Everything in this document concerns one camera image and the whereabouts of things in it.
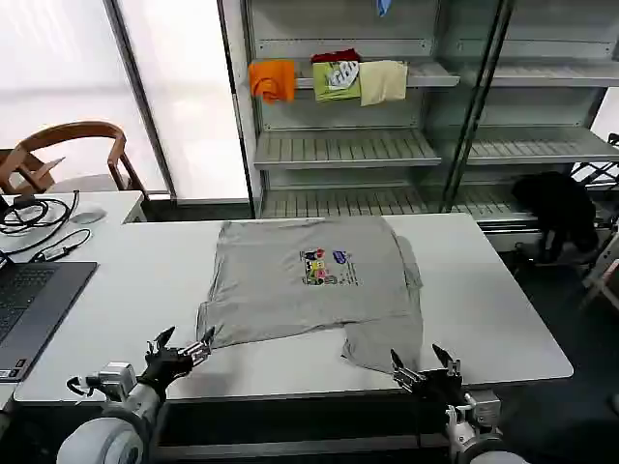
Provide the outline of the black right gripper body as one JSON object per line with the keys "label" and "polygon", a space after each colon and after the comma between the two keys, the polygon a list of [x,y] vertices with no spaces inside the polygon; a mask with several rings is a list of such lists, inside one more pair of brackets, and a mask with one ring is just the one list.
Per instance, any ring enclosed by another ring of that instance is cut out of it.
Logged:
{"label": "black right gripper body", "polygon": [[424,399],[445,404],[464,404],[462,377],[446,368],[421,371],[417,393]]}

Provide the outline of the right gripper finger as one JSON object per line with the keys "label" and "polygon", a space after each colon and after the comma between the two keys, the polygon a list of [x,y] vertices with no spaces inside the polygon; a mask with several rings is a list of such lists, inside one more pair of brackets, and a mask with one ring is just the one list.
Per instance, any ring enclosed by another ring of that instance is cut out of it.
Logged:
{"label": "right gripper finger", "polygon": [[423,374],[407,368],[394,349],[390,350],[390,354],[393,367],[393,379],[402,389],[417,390],[424,385],[426,377]]}
{"label": "right gripper finger", "polygon": [[461,376],[460,359],[454,359],[446,350],[436,344],[432,344],[432,350],[442,366],[447,370],[448,376]]}

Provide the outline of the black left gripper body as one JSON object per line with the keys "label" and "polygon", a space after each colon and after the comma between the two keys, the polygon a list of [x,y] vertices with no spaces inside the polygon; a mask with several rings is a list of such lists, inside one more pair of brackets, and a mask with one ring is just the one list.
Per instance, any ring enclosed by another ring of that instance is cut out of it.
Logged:
{"label": "black left gripper body", "polygon": [[166,390],[173,381],[192,371],[192,357],[177,348],[150,350],[145,361],[146,369],[137,377],[137,382],[154,390]]}

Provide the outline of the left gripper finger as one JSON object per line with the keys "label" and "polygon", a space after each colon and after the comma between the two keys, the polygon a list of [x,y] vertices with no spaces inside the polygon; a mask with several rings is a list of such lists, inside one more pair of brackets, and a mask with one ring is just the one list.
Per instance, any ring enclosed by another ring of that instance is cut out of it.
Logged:
{"label": "left gripper finger", "polygon": [[169,339],[172,337],[175,331],[175,327],[172,326],[163,332],[159,333],[153,340],[147,341],[147,358],[155,358],[162,355],[167,350],[167,343]]}
{"label": "left gripper finger", "polygon": [[216,328],[210,327],[206,333],[192,345],[180,349],[179,355],[185,358],[190,358],[193,365],[200,365],[205,362],[212,353],[212,343],[214,340]]}

